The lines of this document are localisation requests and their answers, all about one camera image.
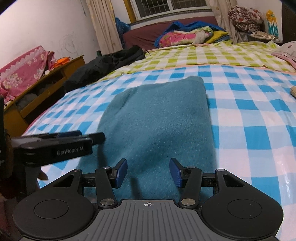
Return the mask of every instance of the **metal screw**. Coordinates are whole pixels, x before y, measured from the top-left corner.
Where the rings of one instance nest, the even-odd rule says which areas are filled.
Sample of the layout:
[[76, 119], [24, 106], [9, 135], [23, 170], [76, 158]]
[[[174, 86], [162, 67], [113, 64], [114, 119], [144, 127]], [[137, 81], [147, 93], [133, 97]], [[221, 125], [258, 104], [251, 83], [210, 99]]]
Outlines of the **metal screw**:
[[105, 198], [105, 199], [102, 199], [100, 201], [100, 203], [104, 206], [110, 206], [110, 205], [114, 204], [115, 201], [112, 198]]
[[195, 200], [192, 198], [185, 198], [181, 201], [181, 203], [185, 206], [192, 206], [195, 204]]

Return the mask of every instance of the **teal cloth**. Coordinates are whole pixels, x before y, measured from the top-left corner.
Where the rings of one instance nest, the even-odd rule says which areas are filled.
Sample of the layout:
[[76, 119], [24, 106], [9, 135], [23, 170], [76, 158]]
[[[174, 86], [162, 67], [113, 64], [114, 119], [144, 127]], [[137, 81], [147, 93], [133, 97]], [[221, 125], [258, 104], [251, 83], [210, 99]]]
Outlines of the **teal cloth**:
[[[128, 173], [119, 189], [120, 199], [180, 198], [169, 171], [175, 157], [183, 166], [204, 172], [216, 169], [215, 149], [203, 80], [188, 77], [164, 84], [130, 88], [111, 101], [98, 126], [106, 141], [78, 165], [84, 173], [128, 161]], [[213, 194], [203, 190], [202, 199]], [[95, 191], [85, 191], [95, 201]]]

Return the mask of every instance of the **headboard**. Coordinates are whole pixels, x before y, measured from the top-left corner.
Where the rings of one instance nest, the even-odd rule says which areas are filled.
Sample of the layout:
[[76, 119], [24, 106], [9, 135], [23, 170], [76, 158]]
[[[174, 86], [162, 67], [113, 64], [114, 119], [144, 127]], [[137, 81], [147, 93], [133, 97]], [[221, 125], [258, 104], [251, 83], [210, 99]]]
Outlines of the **headboard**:
[[182, 24], [189, 24], [196, 21], [203, 21], [218, 25], [215, 17], [195, 17], [185, 18], [179, 20], [172, 20], [167, 22], [154, 23], [140, 28], [133, 29], [123, 35], [123, 40], [127, 48], [133, 45], [138, 45], [145, 50], [154, 49], [155, 40], [174, 22], [179, 21]]

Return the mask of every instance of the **beige curtain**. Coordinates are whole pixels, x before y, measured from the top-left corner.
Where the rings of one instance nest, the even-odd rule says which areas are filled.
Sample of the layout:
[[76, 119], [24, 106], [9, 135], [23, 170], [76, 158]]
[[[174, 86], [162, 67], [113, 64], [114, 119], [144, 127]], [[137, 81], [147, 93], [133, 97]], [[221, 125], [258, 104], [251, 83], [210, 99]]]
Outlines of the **beige curtain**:
[[110, 0], [86, 0], [102, 55], [122, 49]]
[[237, 0], [207, 0], [210, 4], [219, 27], [229, 32], [233, 42], [243, 42], [239, 32], [228, 17], [229, 10], [237, 5]]

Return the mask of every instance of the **gray ribbed plate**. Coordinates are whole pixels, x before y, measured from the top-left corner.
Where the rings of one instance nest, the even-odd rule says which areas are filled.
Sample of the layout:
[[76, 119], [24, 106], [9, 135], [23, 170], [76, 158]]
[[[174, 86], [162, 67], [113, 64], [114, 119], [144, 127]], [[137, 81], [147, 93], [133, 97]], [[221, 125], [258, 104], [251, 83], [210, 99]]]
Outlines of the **gray ribbed plate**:
[[78, 235], [64, 239], [64, 241], [201, 240], [230, 241], [211, 231], [197, 212], [179, 208], [172, 200], [123, 200], [119, 207], [101, 210], [94, 222]]

